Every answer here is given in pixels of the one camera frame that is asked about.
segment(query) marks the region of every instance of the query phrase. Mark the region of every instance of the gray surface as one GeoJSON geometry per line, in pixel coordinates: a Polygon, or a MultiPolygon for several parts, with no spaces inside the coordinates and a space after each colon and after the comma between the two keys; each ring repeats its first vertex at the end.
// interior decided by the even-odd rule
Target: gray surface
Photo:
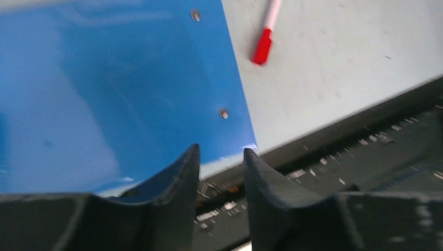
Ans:
{"type": "MultiPolygon", "coordinates": [[[[37,2],[56,0],[0,0],[0,10],[37,2]]],[[[443,73],[441,0],[285,0],[265,67],[249,58],[267,1],[223,5],[259,153],[443,73]]],[[[204,165],[201,175],[240,161],[204,165]]]]}

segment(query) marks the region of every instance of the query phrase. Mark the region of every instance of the red marker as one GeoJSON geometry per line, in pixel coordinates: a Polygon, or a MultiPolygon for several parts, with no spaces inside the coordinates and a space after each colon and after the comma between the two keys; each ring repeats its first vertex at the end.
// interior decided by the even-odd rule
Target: red marker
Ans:
{"type": "Polygon", "coordinates": [[[282,0],[271,0],[271,5],[269,7],[266,22],[264,24],[262,36],[257,44],[257,49],[255,50],[252,62],[258,65],[266,63],[269,51],[271,50],[272,44],[272,30],[274,29],[275,22],[277,21],[278,11],[282,5],[282,0]]]}

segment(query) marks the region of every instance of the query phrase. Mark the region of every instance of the white surface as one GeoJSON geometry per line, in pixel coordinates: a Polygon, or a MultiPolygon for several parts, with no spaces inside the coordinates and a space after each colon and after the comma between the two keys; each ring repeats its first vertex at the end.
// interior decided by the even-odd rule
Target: white surface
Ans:
{"type": "MultiPolygon", "coordinates": [[[[0,9],[54,1],[0,0],[0,9]]],[[[265,67],[250,56],[267,1],[223,5],[259,153],[443,73],[441,0],[283,1],[265,67]]],[[[203,165],[201,175],[241,160],[239,154],[203,165]]]]}
{"type": "Polygon", "coordinates": [[[270,30],[274,30],[275,23],[277,21],[278,12],[280,11],[280,7],[282,5],[282,0],[271,0],[269,3],[269,9],[267,11],[266,21],[264,26],[269,28],[270,30]]]}
{"type": "Polygon", "coordinates": [[[240,246],[240,247],[234,249],[233,251],[252,251],[252,244],[251,244],[251,242],[248,242],[248,243],[244,244],[243,246],[240,246]]]}

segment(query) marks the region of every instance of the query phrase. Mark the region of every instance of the metal screw head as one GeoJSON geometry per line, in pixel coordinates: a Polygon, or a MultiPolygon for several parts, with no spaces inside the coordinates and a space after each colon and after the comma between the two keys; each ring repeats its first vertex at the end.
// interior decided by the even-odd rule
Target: metal screw head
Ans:
{"type": "Polygon", "coordinates": [[[200,12],[198,9],[191,10],[191,17],[194,21],[200,22],[200,12]]]}
{"type": "Polygon", "coordinates": [[[222,117],[224,119],[227,119],[229,117],[228,110],[226,110],[225,108],[220,110],[220,112],[218,112],[218,114],[220,115],[220,117],[222,117]]]}

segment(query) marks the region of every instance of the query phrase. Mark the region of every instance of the blue plastic sheet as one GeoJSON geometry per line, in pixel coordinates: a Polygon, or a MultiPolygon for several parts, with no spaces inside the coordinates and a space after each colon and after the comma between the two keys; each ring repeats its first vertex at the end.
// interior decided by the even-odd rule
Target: blue plastic sheet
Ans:
{"type": "Polygon", "coordinates": [[[191,143],[202,163],[255,146],[220,1],[87,0],[0,15],[0,192],[140,182],[191,143]]]}

